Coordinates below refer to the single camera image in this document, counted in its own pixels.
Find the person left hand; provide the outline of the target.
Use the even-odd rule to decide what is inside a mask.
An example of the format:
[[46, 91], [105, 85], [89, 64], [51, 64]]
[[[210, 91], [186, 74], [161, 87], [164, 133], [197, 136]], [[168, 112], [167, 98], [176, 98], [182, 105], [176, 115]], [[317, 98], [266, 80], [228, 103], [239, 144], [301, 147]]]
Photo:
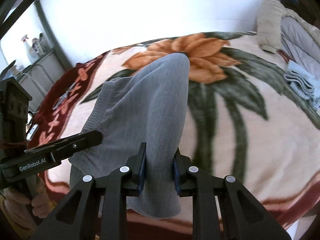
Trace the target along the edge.
[[37, 178], [37, 194], [30, 200], [23, 193], [9, 187], [4, 190], [4, 209], [9, 215], [9, 218], [24, 229], [34, 230], [37, 225], [35, 220], [31, 217], [30, 212], [27, 210], [31, 206], [32, 214], [40, 219], [46, 218], [51, 212], [49, 204], [49, 197], [46, 191], [46, 186], [43, 180]]

